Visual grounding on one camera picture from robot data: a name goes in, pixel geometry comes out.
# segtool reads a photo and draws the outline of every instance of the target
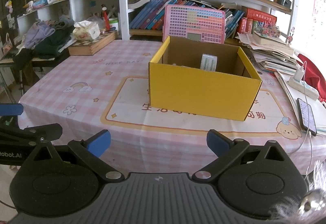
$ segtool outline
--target open box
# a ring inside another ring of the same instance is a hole
[[[203,54],[217,56],[215,72],[199,69]],[[149,62],[150,105],[157,108],[244,121],[261,83],[238,46],[168,37]]]

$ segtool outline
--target pink checkered tablecloth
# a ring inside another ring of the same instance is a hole
[[[148,104],[148,62],[159,42],[115,40],[94,56],[72,56],[49,72],[21,98],[20,128],[59,123],[54,144],[87,139],[102,129],[111,146],[101,159],[137,172],[194,173],[216,157],[206,145],[209,129],[254,145],[277,140],[287,153],[304,134],[273,74],[260,72],[261,90],[246,121],[193,115]],[[326,138],[312,139],[313,164],[326,158]],[[310,163],[310,143],[290,157],[302,174]]]

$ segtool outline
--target smartphone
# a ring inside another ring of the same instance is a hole
[[[317,128],[314,118],[314,113],[312,112],[312,108],[309,104],[305,101],[298,98],[298,108],[300,114],[300,125],[304,130],[307,130],[309,127],[309,131],[312,135],[317,135]]]

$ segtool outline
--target purple clothing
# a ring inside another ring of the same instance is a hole
[[[55,29],[44,22],[34,23],[25,36],[25,47],[31,49],[34,45],[52,35]]]

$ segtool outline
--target red cloth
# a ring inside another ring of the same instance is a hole
[[[319,100],[321,102],[326,102],[326,81],[322,73],[316,67],[316,65],[310,61],[309,58],[305,57],[302,54],[299,54],[298,57],[302,62],[307,61],[307,68],[305,73],[305,81],[308,85],[314,87],[319,92]]]

